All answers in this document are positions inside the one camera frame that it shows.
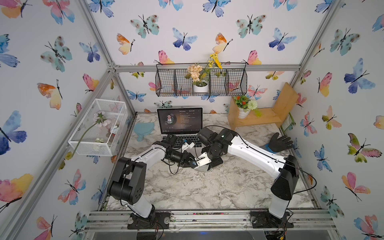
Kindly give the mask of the grey wireless mouse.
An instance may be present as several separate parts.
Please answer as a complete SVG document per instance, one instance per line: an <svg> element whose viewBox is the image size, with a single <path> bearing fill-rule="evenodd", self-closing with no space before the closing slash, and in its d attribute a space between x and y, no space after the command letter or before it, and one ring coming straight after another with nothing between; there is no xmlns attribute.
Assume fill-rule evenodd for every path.
<svg viewBox="0 0 384 240"><path fill-rule="evenodd" d="M203 165L203 166L194 168L194 170L197 172L206 173L206 172L209 172L211 170L211 166L210 165Z"/></svg>

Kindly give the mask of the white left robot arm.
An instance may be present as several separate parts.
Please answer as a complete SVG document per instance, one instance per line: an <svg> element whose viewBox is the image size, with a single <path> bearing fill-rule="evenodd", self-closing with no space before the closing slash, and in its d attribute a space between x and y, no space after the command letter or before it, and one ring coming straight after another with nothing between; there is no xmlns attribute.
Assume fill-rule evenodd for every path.
<svg viewBox="0 0 384 240"><path fill-rule="evenodd" d="M177 139L175 135L168 135L165 140L156 141L135 157L121 157L112 173L108 194L121 204L128 205L136 216L150 219L155 208L143 196L147 169L161 160L169 160L180 167L195 159L187 151L194 148L195 144L187 140L179 149L175 149Z"/></svg>

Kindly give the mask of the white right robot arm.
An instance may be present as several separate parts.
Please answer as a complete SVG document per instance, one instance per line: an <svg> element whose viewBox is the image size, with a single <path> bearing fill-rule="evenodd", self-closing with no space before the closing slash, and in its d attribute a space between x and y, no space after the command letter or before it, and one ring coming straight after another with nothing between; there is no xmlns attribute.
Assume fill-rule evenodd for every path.
<svg viewBox="0 0 384 240"><path fill-rule="evenodd" d="M213 163L225 154L231 154L257 166L274 178L269 215L279 220L284 217L299 179L296 157L279 156L270 152L270 149L257 147L244 140L238 133L226 128L220 133L203 128L198 133L198 139L208 148L199 157L199 167Z"/></svg>

